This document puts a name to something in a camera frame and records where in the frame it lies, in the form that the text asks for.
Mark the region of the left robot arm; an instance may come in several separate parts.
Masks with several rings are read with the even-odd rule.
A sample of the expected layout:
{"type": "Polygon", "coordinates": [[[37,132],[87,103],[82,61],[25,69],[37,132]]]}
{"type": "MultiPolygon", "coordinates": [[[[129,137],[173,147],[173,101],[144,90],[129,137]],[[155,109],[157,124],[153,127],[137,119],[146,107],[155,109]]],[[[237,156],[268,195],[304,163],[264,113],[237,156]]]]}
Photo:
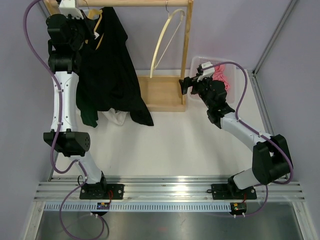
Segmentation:
{"type": "Polygon", "coordinates": [[[76,91],[81,66],[80,50],[86,40],[94,37],[93,21],[86,16],[54,14],[46,20],[48,67],[54,87],[54,114],[44,141],[52,152],[63,154],[82,173],[78,184],[81,200],[121,200],[124,185],[108,183],[90,154],[91,139],[87,132],[78,130],[76,120],[76,91]]]}

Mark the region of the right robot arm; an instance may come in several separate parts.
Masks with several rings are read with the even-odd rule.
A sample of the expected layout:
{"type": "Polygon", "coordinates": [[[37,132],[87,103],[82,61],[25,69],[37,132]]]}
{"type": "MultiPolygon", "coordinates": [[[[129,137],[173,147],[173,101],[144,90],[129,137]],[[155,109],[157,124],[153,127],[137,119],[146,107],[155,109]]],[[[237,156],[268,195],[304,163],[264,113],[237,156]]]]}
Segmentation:
{"type": "Polygon", "coordinates": [[[258,131],[236,116],[236,112],[226,102],[227,91],[223,82],[211,77],[200,79],[198,76],[180,79],[182,95],[198,95],[207,107],[209,121],[238,140],[252,152],[251,168],[237,173],[227,182],[212,185],[215,200],[255,200],[254,186],[276,183],[277,180],[293,172],[293,164],[286,139],[258,131]]]}

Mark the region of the dark green t shirt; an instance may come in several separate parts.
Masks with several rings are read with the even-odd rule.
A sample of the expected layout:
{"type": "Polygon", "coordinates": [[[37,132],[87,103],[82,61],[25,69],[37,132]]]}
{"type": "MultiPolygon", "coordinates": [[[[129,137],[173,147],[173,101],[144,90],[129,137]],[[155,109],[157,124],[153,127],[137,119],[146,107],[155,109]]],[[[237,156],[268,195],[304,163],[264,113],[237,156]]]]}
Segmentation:
{"type": "Polygon", "coordinates": [[[96,128],[98,126],[98,111],[89,105],[80,106],[80,117],[82,123],[86,126],[96,128]]]}

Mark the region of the white t shirt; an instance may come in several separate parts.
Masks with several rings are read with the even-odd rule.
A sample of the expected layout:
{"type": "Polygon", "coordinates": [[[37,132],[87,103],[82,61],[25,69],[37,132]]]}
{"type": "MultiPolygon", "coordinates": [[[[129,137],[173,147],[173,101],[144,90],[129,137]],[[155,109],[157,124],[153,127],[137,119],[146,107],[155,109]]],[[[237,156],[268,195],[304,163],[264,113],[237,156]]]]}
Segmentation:
{"type": "Polygon", "coordinates": [[[110,108],[108,111],[103,111],[102,113],[110,122],[122,126],[129,112],[110,108]]]}

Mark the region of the yellow hanger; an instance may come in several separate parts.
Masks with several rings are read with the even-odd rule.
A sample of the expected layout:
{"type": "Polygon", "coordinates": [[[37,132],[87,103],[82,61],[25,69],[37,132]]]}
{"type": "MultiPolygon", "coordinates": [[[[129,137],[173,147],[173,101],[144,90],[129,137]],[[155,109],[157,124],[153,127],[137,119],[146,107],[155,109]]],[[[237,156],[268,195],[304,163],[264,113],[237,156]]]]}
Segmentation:
{"type": "Polygon", "coordinates": [[[99,39],[97,45],[96,45],[96,50],[100,47],[101,45],[101,42],[103,40],[103,37],[104,37],[104,34],[100,35],[98,32],[97,32],[97,29],[102,21],[102,13],[103,11],[101,9],[95,9],[95,8],[90,8],[89,5],[88,5],[88,2],[85,0],[84,1],[87,5],[87,8],[88,8],[88,14],[87,14],[87,17],[90,19],[90,20],[96,20],[95,22],[95,26],[93,28],[93,33],[94,33],[94,39],[99,39]]]}

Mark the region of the black t shirt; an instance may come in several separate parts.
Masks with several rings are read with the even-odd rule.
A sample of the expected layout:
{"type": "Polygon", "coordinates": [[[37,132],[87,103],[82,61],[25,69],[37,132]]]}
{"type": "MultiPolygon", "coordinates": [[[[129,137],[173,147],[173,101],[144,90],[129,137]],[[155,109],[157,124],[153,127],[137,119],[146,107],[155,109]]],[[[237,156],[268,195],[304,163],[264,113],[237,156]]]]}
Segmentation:
{"type": "Polygon", "coordinates": [[[141,125],[153,126],[152,116],[142,99],[138,77],[126,47],[128,35],[112,7],[102,8],[97,32],[103,36],[89,40],[81,50],[81,66],[76,89],[76,106],[91,106],[99,112],[110,108],[129,112],[141,125]]]}

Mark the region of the pink t shirt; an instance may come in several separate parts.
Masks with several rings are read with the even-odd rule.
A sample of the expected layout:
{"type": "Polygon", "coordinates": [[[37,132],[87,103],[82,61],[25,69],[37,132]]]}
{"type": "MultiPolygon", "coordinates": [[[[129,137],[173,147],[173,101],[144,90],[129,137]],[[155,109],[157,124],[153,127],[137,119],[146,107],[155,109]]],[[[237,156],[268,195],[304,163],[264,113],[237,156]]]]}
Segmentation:
{"type": "Polygon", "coordinates": [[[230,85],[228,82],[228,78],[225,75],[226,65],[222,64],[214,67],[214,73],[212,75],[212,79],[214,81],[220,81],[224,83],[225,90],[228,92],[230,85]]]}

